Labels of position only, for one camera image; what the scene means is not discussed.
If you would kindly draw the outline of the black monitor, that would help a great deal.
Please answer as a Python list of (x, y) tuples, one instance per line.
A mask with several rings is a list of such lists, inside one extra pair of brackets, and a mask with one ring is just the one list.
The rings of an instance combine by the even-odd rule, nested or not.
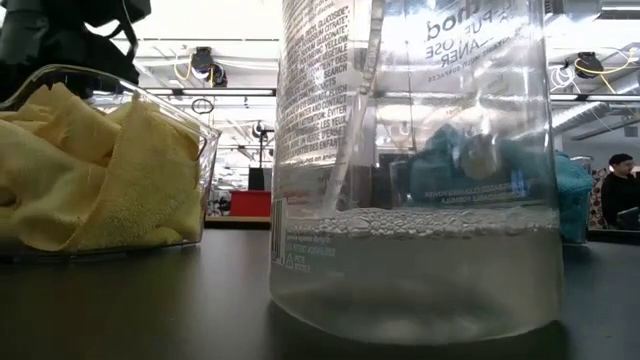
[(270, 192), (272, 188), (272, 169), (251, 167), (248, 173), (248, 189)]

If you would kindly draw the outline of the red cabinet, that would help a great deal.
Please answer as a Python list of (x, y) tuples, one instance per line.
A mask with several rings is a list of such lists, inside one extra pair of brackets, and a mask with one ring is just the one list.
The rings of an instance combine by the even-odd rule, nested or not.
[(260, 190), (234, 190), (231, 194), (230, 215), (235, 217), (269, 217), (271, 193)]

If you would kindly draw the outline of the person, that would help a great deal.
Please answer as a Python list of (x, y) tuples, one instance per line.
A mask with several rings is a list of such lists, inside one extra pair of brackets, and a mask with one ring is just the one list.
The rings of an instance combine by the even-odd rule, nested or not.
[(633, 157), (626, 153), (613, 155), (609, 159), (610, 172), (601, 187), (602, 214), (609, 227), (616, 230), (631, 230), (618, 220), (618, 214), (640, 207), (640, 180), (632, 170)]

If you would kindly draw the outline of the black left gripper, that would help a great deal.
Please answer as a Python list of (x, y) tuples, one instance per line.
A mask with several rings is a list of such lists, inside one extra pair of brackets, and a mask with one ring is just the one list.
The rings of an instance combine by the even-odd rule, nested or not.
[(140, 78), (132, 59), (88, 30), (0, 29), (0, 100), (9, 99), (29, 76), (49, 65), (97, 70), (135, 85)]

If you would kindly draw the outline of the black stand with fan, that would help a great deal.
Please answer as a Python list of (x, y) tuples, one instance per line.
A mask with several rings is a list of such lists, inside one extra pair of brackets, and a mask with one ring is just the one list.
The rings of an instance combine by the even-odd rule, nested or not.
[(258, 120), (252, 127), (252, 136), (258, 140), (258, 163), (259, 167), (263, 167), (264, 150), (266, 145), (270, 142), (270, 135), (275, 130), (272, 127), (268, 127), (263, 124), (261, 120)]

